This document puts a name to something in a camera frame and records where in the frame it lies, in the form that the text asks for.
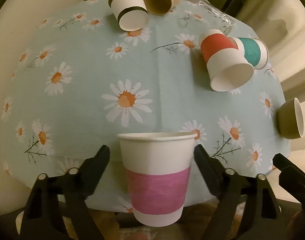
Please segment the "olive ceramic mug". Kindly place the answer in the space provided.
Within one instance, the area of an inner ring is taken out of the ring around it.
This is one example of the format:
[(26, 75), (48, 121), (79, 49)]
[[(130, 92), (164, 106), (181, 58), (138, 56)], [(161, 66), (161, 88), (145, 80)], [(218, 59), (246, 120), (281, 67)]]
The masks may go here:
[(285, 102), (277, 112), (280, 135), (286, 139), (300, 139), (304, 134), (303, 112), (298, 98)]

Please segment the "pink band paper cup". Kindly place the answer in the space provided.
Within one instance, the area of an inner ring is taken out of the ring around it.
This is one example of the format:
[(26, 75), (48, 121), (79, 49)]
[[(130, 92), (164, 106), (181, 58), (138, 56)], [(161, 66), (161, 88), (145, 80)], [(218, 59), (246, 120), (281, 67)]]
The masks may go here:
[(194, 132), (118, 135), (133, 214), (140, 223), (164, 227), (181, 217), (196, 136)]

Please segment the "red band paper cup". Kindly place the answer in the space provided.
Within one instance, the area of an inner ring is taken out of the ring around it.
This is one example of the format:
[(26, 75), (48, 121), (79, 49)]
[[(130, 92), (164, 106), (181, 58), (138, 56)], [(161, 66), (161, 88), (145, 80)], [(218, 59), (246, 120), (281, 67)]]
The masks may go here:
[(206, 30), (199, 37), (201, 54), (210, 76), (210, 87), (228, 92), (246, 84), (253, 76), (253, 66), (237, 46), (218, 29)]

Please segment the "teal band paper cup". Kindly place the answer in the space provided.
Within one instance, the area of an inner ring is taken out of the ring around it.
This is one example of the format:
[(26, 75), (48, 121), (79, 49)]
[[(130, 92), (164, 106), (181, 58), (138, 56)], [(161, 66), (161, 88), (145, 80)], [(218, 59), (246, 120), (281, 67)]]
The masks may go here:
[(269, 51), (261, 40), (245, 37), (229, 37), (229, 40), (256, 70), (261, 70), (268, 64)]

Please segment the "black band paper cup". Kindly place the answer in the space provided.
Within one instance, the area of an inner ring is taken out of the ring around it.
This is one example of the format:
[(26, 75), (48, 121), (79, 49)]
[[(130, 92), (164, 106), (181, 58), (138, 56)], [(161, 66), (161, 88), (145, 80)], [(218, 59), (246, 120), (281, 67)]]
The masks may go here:
[(137, 31), (148, 23), (144, 0), (108, 0), (108, 5), (123, 31)]

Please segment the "brown kraft paper cup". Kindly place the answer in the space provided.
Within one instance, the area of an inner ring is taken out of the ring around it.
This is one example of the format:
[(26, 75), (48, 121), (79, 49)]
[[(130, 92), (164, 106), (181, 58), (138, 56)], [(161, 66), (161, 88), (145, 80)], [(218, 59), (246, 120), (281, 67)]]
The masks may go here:
[(146, 9), (153, 15), (165, 15), (180, 2), (181, 0), (144, 0)]

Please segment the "daisy print blue tablecloth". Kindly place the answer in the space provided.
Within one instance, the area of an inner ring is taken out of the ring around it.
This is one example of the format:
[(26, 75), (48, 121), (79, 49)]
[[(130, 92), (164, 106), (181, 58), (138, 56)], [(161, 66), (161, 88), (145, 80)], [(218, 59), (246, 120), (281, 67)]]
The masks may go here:
[(182, 1), (143, 29), (125, 32), (108, 0), (90, 0), (44, 19), (18, 60), (2, 111), (3, 169), (32, 187), (102, 145), (110, 163), (87, 205), (132, 212), (117, 136), (195, 132), (195, 144), (244, 176), (272, 170), (290, 154), (277, 131), (284, 95), (272, 66), (229, 92), (215, 92), (198, 39), (209, 29)]

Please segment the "cream curtain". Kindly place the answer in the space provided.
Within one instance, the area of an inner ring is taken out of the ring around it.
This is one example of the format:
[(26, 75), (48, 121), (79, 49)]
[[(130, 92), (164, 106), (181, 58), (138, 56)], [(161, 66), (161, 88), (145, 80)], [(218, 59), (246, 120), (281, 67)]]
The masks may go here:
[(267, 45), (285, 98), (299, 99), (304, 135), (291, 149), (305, 150), (305, 0), (246, 0), (237, 18)]

